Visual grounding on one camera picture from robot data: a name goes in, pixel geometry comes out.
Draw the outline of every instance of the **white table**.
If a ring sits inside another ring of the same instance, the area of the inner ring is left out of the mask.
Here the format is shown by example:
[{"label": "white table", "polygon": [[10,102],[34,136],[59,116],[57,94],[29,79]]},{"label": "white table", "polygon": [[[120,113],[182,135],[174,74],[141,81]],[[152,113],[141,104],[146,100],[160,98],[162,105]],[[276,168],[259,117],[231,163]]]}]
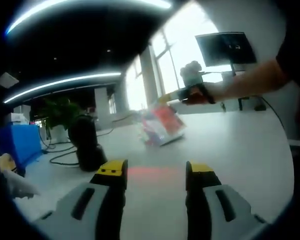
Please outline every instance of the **white table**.
[{"label": "white table", "polygon": [[[208,164],[223,184],[251,204],[253,213],[272,223],[291,200],[294,186],[292,155],[276,115],[268,109],[181,118],[187,125],[184,138],[162,147],[144,145],[135,125],[116,128],[98,139],[108,159],[128,159],[121,239],[187,239],[187,161]],[[76,160],[75,155],[71,158],[69,162]],[[59,186],[54,193],[66,192],[91,177],[42,159],[27,168],[28,178],[36,181],[40,168],[53,169],[45,188]]]}]

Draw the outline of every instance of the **black cable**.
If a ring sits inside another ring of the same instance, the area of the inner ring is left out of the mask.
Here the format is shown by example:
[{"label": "black cable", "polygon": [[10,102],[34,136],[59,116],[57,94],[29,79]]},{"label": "black cable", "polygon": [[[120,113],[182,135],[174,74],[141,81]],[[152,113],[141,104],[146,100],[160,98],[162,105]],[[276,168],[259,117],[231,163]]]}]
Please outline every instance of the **black cable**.
[{"label": "black cable", "polygon": [[271,106],[271,104],[270,104],[267,100],[265,100],[265,98],[264,98],[263,96],[260,96],[260,98],[261,98],[263,101],[265,101],[266,104],[269,105],[269,107],[272,109],[272,111],[275,113],[275,115],[276,115],[277,118],[279,119],[282,128],[285,129],[285,126],[284,126],[284,124],[282,123],[281,118],[279,117],[279,115],[278,115],[278,113],[275,111],[275,109]]},{"label": "black cable", "polygon": [[61,142],[51,143],[51,145],[58,145],[58,144],[71,144],[71,142],[70,141],[61,141]]},{"label": "black cable", "polygon": [[66,149],[62,149],[62,150],[57,150],[57,151],[47,151],[47,150],[44,150],[44,153],[45,154],[52,154],[52,153],[61,153],[61,152],[64,152],[64,151],[68,151],[70,149],[73,149],[75,146],[71,146],[69,148],[66,148]]},{"label": "black cable", "polygon": [[49,142],[49,144],[47,145],[47,144],[45,144],[45,142],[44,142],[44,140],[42,139],[42,136],[41,136],[41,133],[40,133],[40,127],[39,126],[37,126],[38,127],[38,131],[39,131],[39,137],[40,137],[40,140],[41,140],[41,142],[43,143],[43,145],[45,145],[45,147],[46,147],[46,149],[44,149],[44,151],[46,151],[46,150],[48,150],[48,149],[55,149],[56,147],[51,147],[51,141],[52,141],[52,139],[51,139],[51,135],[50,135],[50,142]]},{"label": "black cable", "polygon": [[122,120],[125,120],[125,119],[131,117],[132,115],[133,115],[133,114],[129,114],[128,116],[125,116],[125,117],[123,117],[123,118],[121,118],[121,119],[118,119],[118,120],[113,120],[112,122],[113,122],[113,123],[120,122],[120,121],[122,121]]},{"label": "black cable", "polygon": [[115,129],[114,129],[114,128],[112,128],[112,129],[111,129],[109,132],[107,132],[107,133],[104,133],[104,134],[97,135],[97,137],[102,137],[102,136],[108,135],[108,134],[112,133],[112,132],[113,132],[113,130],[115,130]]},{"label": "black cable", "polygon": [[53,157],[53,158],[51,158],[51,159],[49,160],[49,163],[51,163],[51,164],[56,164],[56,165],[61,165],[61,166],[79,166],[79,163],[78,163],[78,162],[77,162],[77,163],[64,163],[64,162],[53,161],[53,160],[55,160],[55,159],[61,158],[61,157],[63,157],[63,156],[69,155],[69,154],[73,154],[73,153],[75,153],[75,152],[76,152],[76,151],[70,151],[70,152],[61,154],[61,155],[59,155],[59,156],[55,156],[55,157]]},{"label": "black cable", "polygon": [[[119,121],[122,121],[122,120],[125,120],[125,119],[129,118],[130,116],[132,116],[132,114],[129,114],[128,116],[126,116],[126,117],[124,117],[124,118],[121,118],[121,119],[118,119],[118,120],[114,120],[114,121],[112,121],[112,122],[113,122],[113,123],[119,122]],[[97,135],[97,137],[102,137],[102,136],[108,135],[108,134],[112,133],[113,130],[115,130],[115,129],[112,128],[109,132],[104,133],[104,134]],[[60,151],[45,151],[45,152],[46,152],[46,153],[58,153],[58,152],[64,152],[64,151],[70,150],[70,149],[72,149],[72,148],[74,148],[74,147],[75,147],[75,146],[72,146],[72,147],[70,147],[70,148],[68,148],[68,149],[64,149],[64,150],[60,150]],[[61,154],[61,155],[59,155],[59,156],[55,156],[55,157],[51,158],[51,159],[49,160],[49,162],[50,162],[51,164],[62,165],[62,166],[78,166],[79,163],[63,163],[63,162],[53,161],[53,160],[55,160],[55,159],[61,158],[61,157],[63,157],[63,156],[66,156],[66,155],[69,155],[69,154],[72,154],[72,153],[75,153],[75,152],[76,152],[76,151],[71,151],[71,152],[67,152],[67,153]]]}]

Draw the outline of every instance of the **ceiling light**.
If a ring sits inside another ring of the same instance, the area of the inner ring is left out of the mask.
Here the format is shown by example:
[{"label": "ceiling light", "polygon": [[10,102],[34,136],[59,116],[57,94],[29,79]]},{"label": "ceiling light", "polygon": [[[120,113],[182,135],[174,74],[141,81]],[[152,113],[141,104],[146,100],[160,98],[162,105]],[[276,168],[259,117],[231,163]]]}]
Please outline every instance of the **ceiling light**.
[{"label": "ceiling light", "polygon": [[151,4],[151,5],[155,5],[159,8],[162,8],[162,9],[171,8],[171,3],[167,2],[167,1],[163,1],[163,0],[138,0],[138,1],[144,2],[144,3],[147,3],[147,4]]},{"label": "ceiling light", "polygon": [[62,2],[69,1],[69,0],[47,0],[44,1],[33,8],[31,8],[29,11],[27,11],[25,14],[23,14],[21,17],[19,17],[5,32],[5,34],[10,33],[16,26],[18,26],[20,23],[22,23],[27,18],[31,17],[33,14],[36,14],[44,9],[47,9],[51,6],[60,4]]},{"label": "ceiling light", "polygon": [[[23,15],[21,15],[12,25],[10,25],[8,29],[5,31],[5,34],[8,35],[16,26],[21,24],[24,20],[31,17],[32,15],[66,1],[75,1],[75,0],[46,0],[42,3],[39,3],[38,5],[28,10]],[[134,1],[155,5],[156,7],[162,9],[169,9],[171,7],[171,3],[164,0],[134,0]]]},{"label": "ceiling light", "polygon": [[47,83],[41,86],[36,86],[34,88],[31,88],[29,90],[23,91],[17,95],[14,95],[10,98],[8,98],[7,100],[4,101],[4,103],[8,103],[10,101],[12,101],[13,99],[16,99],[22,95],[31,93],[33,91],[39,90],[39,89],[43,89],[46,87],[50,87],[53,85],[57,85],[57,84],[63,84],[63,83],[67,83],[67,82],[72,82],[72,81],[77,81],[77,80],[83,80],[83,79],[94,79],[94,78],[104,78],[104,77],[115,77],[115,76],[120,76],[121,73],[120,72],[110,72],[110,73],[100,73],[100,74],[93,74],[93,75],[86,75],[86,76],[78,76],[78,77],[72,77],[72,78],[68,78],[68,79],[64,79],[64,80],[60,80],[60,81],[54,81],[51,83]]}]

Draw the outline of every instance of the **monitor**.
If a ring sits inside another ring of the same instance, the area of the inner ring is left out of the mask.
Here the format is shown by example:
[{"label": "monitor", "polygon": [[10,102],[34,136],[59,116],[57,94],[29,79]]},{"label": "monitor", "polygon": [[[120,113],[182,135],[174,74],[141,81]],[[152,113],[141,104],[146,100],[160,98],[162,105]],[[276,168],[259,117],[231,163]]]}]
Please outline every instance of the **monitor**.
[{"label": "monitor", "polygon": [[195,38],[206,67],[256,62],[254,51],[243,32],[218,32]]}]

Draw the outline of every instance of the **blue bin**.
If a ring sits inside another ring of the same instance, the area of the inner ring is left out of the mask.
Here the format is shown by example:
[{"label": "blue bin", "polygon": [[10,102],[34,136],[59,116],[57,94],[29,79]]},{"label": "blue bin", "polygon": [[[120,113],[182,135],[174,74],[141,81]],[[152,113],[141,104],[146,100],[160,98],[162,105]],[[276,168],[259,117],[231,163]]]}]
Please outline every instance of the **blue bin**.
[{"label": "blue bin", "polygon": [[0,128],[0,150],[13,157],[17,168],[24,169],[42,155],[37,125],[7,125]]}]

